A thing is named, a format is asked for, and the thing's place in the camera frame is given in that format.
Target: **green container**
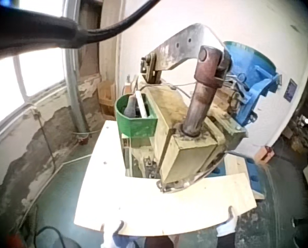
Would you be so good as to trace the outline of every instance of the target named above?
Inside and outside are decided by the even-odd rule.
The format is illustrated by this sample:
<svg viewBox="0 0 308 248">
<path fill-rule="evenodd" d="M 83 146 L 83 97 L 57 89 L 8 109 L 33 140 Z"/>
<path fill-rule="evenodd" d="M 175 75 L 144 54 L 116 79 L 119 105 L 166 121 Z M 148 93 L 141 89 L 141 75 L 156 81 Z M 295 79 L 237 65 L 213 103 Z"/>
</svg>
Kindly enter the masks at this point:
<svg viewBox="0 0 308 248">
<path fill-rule="evenodd" d="M 129 96 L 130 95 L 121 96 L 115 103 L 116 120 L 119 132 L 130 138 L 154 136 L 158 119 L 152 106 L 149 104 L 146 95 L 142 94 L 144 103 L 148 106 L 148 118 L 128 118 L 123 114 L 127 107 Z"/>
</svg>

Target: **window pane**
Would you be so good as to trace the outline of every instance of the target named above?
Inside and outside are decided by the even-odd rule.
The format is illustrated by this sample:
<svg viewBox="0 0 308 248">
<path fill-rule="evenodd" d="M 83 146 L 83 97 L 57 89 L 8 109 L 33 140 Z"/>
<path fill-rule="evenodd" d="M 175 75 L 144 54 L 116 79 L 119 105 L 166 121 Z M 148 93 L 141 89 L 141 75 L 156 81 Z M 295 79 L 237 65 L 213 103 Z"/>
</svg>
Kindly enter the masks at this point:
<svg viewBox="0 0 308 248">
<path fill-rule="evenodd" d="M 0 121 L 24 103 L 11 57 L 0 60 Z"/>
<path fill-rule="evenodd" d="M 20 8 L 62 16 L 63 0 L 20 0 Z M 20 55 L 23 82 L 32 96 L 64 79 L 60 48 L 28 52 Z"/>
<path fill-rule="evenodd" d="M 62 50 L 46 49 L 20 55 L 26 94 L 32 96 L 64 79 Z"/>
</svg>

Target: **floor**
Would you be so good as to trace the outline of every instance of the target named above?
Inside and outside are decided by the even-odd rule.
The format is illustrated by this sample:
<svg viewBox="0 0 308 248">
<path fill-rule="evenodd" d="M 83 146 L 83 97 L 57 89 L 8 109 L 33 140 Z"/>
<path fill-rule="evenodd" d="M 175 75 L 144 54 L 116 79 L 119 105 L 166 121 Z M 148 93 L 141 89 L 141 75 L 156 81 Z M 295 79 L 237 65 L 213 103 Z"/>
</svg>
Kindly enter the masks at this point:
<svg viewBox="0 0 308 248">
<path fill-rule="evenodd" d="M 78 147 L 66 161 L 92 152 L 93 137 L 86 146 Z M 266 199 L 257 208 L 241 216 L 236 233 L 236 247 L 294 247 L 291 217 L 308 216 L 308 190 L 302 177 L 307 165 L 282 141 L 277 142 L 268 167 L 259 167 L 259 177 Z M 65 165 L 37 201 L 38 229 L 54 226 L 82 248 L 100 247 L 102 233 L 74 225 L 78 195 L 89 158 Z M 51 247 L 56 233 L 46 230 L 37 238 L 37 248 Z M 216 247 L 215 227 L 180 235 L 178 247 Z"/>
</svg>

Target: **metal arm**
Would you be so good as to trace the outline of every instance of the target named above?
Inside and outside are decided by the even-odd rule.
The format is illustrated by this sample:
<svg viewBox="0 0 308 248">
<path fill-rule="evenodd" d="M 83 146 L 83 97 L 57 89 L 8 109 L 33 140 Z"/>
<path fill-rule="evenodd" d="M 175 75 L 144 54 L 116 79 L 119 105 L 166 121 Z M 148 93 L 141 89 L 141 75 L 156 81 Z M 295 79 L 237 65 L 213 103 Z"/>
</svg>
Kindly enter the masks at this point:
<svg viewBox="0 0 308 248">
<path fill-rule="evenodd" d="M 216 90 L 222 87 L 231 67 L 231 57 L 224 44 L 209 27 L 193 24 L 142 58 L 141 73 L 145 74 L 147 83 L 158 84 L 161 71 L 172 70 L 191 58 L 198 58 L 194 75 L 197 83 L 182 131 L 187 136 L 196 137 Z"/>
</svg>

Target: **gloved hand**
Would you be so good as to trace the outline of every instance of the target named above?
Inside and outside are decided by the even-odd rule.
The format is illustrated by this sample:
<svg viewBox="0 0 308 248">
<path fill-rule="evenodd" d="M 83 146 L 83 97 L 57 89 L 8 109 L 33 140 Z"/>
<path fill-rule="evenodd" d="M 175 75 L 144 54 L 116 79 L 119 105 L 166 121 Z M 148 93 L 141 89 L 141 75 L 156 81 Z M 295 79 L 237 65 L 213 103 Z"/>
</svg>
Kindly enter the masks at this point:
<svg viewBox="0 0 308 248">
<path fill-rule="evenodd" d="M 104 224 L 103 244 L 101 248 L 126 248 L 128 244 L 138 237 L 119 235 L 118 232 L 124 227 L 124 221 L 109 221 Z"/>
<path fill-rule="evenodd" d="M 228 208 L 228 215 L 229 218 L 227 219 L 227 221 L 223 222 L 216 228 L 217 237 L 225 236 L 236 232 L 238 216 L 232 206 L 229 206 Z"/>
</svg>

